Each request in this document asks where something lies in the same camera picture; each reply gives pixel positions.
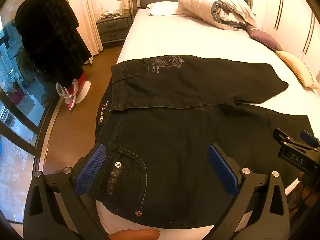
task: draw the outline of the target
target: nightstand drawer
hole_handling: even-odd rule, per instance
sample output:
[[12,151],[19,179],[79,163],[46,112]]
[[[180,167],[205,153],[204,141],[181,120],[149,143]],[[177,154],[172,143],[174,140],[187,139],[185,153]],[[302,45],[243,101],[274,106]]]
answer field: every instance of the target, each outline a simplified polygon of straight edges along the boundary
[[114,41],[114,40],[121,40],[125,39],[127,37],[129,30],[118,30],[114,32],[107,32],[100,34],[101,42],[107,42],[107,41]]
[[115,19],[112,21],[102,22],[97,24],[99,33],[106,33],[115,30],[122,30],[128,28],[127,19]]

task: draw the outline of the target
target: yellow cushion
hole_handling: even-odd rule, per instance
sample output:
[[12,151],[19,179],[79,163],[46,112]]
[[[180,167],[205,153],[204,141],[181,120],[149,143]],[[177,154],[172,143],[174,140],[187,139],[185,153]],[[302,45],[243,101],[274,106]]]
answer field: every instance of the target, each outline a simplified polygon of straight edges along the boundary
[[277,50],[276,54],[288,65],[305,87],[320,89],[316,77],[302,60],[285,51]]

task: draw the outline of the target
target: white bed sheet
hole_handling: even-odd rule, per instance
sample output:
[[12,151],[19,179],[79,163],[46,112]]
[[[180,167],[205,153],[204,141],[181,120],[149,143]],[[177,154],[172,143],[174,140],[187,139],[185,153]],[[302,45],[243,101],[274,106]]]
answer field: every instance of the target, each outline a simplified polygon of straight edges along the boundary
[[[283,114],[307,114],[315,136],[320,137],[320,97],[317,92],[303,87],[274,52],[250,39],[246,31],[221,30],[202,20],[181,15],[149,16],[148,11],[149,9],[138,11],[118,63],[162,55],[193,55],[202,58],[213,57],[233,61],[268,63],[283,81],[288,82],[289,87],[258,106]],[[286,189],[286,194],[297,183],[298,180],[295,180]],[[109,234],[124,229],[147,228],[112,214],[99,201],[96,204],[100,221]],[[212,226],[179,230],[160,229],[159,239],[201,240],[211,228]]]

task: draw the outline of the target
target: pillow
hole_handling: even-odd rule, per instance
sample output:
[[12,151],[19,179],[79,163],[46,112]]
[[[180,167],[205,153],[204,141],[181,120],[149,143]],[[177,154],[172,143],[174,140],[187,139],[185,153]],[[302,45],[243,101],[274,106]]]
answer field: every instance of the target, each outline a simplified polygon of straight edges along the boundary
[[250,38],[262,43],[273,52],[276,50],[283,50],[278,41],[269,33],[266,33],[259,28],[256,28],[252,25],[247,25],[247,32],[250,35]]
[[155,2],[147,5],[150,9],[148,15],[177,15],[183,14],[179,7],[178,2]]
[[316,77],[302,60],[285,51],[277,50],[276,54],[289,66],[305,87],[320,89]]
[[220,29],[245,29],[245,22],[256,26],[255,16],[244,0],[179,0],[180,11],[200,18]]

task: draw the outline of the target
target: metal rivet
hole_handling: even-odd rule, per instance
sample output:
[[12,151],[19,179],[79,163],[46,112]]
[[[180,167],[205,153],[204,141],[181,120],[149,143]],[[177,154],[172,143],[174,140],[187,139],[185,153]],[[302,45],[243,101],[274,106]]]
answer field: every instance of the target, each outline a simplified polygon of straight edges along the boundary
[[72,171],[71,167],[66,167],[63,169],[63,173],[65,173],[65,174],[69,174],[69,173],[71,173],[71,171]]
[[249,174],[250,173],[250,170],[248,168],[242,168],[242,172],[244,174]]
[[121,162],[116,162],[116,163],[115,163],[115,166],[116,166],[117,168],[120,168],[121,165],[122,165]]
[[41,171],[37,171],[36,173],[35,173],[35,177],[36,178],[39,178],[41,176]]
[[279,177],[279,172],[277,172],[277,171],[273,171],[273,172],[272,172],[272,175],[273,175],[273,176],[275,176],[275,177],[277,178],[277,177]]
[[140,210],[136,211],[136,216],[137,217],[141,217],[142,216],[142,212]]

